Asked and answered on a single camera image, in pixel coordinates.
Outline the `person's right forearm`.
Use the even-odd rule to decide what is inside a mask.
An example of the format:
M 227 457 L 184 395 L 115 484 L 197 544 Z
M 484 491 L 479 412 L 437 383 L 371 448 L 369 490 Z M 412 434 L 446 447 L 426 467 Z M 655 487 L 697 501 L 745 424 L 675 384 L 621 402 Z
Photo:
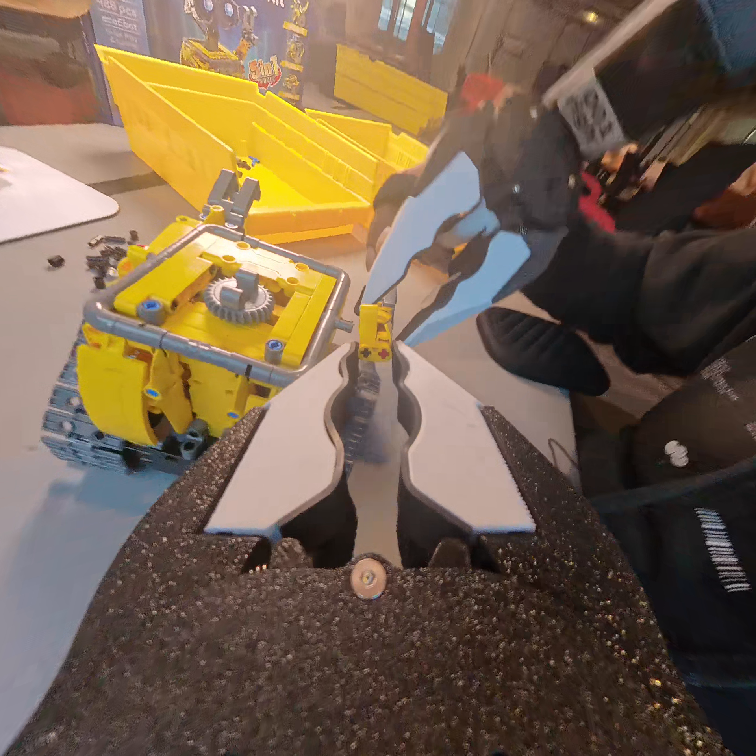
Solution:
M 753 145 L 715 143 L 666 165 L 620 209 L 614 233 L 580 219 L 523 294 L 636 373 L 704 368 L 754 338 L 754 216 L 722 230 L 702 213 L 720 209 L 754 157 Z

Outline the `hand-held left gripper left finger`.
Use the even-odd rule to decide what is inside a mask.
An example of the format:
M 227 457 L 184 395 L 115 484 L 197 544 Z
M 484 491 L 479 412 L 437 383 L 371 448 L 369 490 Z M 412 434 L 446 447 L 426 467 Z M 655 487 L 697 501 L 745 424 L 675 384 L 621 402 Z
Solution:
M 351 384 L 355 351 L 355 342 L 340 345 L 268 402 L 204 533 L 281 537 L 335 491 L 345 450 L 334 405 Z

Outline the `blue printed kit box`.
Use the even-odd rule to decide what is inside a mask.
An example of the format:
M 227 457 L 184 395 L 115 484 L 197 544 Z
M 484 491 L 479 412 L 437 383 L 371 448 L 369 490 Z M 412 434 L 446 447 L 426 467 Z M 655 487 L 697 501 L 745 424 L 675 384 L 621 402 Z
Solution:
M 96 43 L 255 83 L 302 104 L 310 2 L 96 1 Z

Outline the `pile of small brick pins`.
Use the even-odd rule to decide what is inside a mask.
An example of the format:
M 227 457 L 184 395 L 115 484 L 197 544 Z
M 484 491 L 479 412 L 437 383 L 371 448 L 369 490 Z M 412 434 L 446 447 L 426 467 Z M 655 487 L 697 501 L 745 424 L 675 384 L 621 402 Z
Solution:
M 131 247 L 140 246 L 138 230 L 131 229 L 126 236 L 100 233 L 88 241 L 85 268 L 95 290 L 105 289 L 119 278 L 119 265 L 125 261 Z

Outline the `yellow tracked brick vehicle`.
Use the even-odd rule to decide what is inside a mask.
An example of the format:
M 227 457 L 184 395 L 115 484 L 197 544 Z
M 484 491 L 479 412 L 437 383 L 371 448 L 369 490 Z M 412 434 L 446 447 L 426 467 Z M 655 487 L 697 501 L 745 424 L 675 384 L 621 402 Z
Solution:
M 198 219 L 131 247 L 93 292 L 43 417 L 53 456 L 180 475 L 351 329 L 342 269 L 245 234 L 260 198 L 223 169 Z

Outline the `white rounded base plate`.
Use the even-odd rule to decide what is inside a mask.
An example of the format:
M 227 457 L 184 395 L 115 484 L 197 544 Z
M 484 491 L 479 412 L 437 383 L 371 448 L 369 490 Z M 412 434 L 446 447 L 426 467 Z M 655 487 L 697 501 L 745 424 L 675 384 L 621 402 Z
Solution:
M 119 204 L 28 154 L 1 148 L 1 243 L 108 219 Z

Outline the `yellow plastic parts bin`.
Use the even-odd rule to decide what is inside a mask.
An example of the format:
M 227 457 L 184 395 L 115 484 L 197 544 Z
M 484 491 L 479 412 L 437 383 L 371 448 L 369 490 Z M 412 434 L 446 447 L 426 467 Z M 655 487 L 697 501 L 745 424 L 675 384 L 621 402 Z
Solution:
M 376 156 L 256 84 L 95 46 L 132 152 L 200 211 L 223 169 L 259 182 L 246 230 L 273 243 L 368 226 Z

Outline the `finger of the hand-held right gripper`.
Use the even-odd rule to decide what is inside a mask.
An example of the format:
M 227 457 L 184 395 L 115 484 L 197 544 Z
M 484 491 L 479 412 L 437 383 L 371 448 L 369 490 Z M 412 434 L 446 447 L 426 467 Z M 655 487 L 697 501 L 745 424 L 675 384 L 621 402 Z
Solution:
M 411 262 L 434 243 L 447 221 L 474 210 L 482 198 L 478 169 L 458 152 L 423 189 L 403 202 L 371 267 L 361 303 L 380 302 L 407 274 Z
M 489 308 L 529 257 L 526 242 L 516 233 L 472 240 L 460 254 L 461 269 L 402 330 L 402 343 L 416 347 L 429 342 Z

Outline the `yellow brick assembly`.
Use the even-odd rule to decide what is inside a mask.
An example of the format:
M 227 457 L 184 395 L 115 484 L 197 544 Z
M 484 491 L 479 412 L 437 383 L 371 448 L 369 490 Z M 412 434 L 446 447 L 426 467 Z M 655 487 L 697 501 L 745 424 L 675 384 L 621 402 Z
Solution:
M 369 363 L 392 360 L 393 306 L 381 302 L 358 307 L 358 357 Z

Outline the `grey desk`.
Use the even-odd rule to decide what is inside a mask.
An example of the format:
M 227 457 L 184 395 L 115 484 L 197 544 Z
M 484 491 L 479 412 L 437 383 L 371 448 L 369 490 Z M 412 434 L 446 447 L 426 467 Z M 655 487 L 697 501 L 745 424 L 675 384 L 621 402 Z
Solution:
M 2 754 L 34 713 L 66 657 L 104 573 L 126 537 L 172 479 L 122 476 L 68 466 L 40 442 L 52 385 L 64 365 L 89 298 L 85 256 L 99 234 L 153 240 L 194 210 L 105 125 L 2 127 L 14 148 L 103 194 L 119 213 L 87 225 L 2 244 Z M 465 321 L 418 348 L 419 354 L 479 402 L 494 406 L 577 484 L 572 409 L 566 394 L 512 376 L 492 362 L 476 322 Z M 384 455 L 359 460 L 349 479 L 357 508 L 355 553 L 400 565 L 396 503 L 406 438 L 396 421 L 391 370 L 380 366 L 381 393 L 371 435 Z

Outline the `person's black hoodie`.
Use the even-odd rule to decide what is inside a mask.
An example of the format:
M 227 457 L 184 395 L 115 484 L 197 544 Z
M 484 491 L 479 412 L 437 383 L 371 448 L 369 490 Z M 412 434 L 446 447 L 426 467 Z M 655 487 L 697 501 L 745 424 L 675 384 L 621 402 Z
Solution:
M 578 461 L 686 688 L 733 754 L 754 754 L 754 337 L 635 423 L 582 431 Z

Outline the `red plastic canister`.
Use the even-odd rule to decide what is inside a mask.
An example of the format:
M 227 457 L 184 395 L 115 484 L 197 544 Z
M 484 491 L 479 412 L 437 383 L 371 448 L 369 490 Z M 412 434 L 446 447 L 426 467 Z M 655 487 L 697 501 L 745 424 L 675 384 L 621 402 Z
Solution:
M 581 181 L 581 196 L 578 203 L 580 212 L 588 222 L 595 224 L 605 232 L 614 233 L 616 231 L 615 220 L 600 202 L 602 197 L 600 181 L 587 171 L 581 172 Z

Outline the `window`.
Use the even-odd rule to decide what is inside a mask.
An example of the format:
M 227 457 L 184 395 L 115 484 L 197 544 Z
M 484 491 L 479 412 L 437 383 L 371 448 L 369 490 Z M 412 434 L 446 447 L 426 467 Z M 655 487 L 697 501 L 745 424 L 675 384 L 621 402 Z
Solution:
M 457 5 L 457 1 L 382 1 L 377 29 L 405 42 L 416 11 L 421 11 L 421 27 L 432 36 L 438 53 L 445 45 Z

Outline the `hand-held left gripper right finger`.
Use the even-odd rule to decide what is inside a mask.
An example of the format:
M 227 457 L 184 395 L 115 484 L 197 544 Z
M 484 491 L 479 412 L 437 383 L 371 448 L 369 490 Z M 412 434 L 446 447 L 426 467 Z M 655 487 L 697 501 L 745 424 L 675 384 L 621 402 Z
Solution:
M 483 405 L 403 342 L 395 342 L 395 386 L 409 493 L 466 534 L 533 533 Z

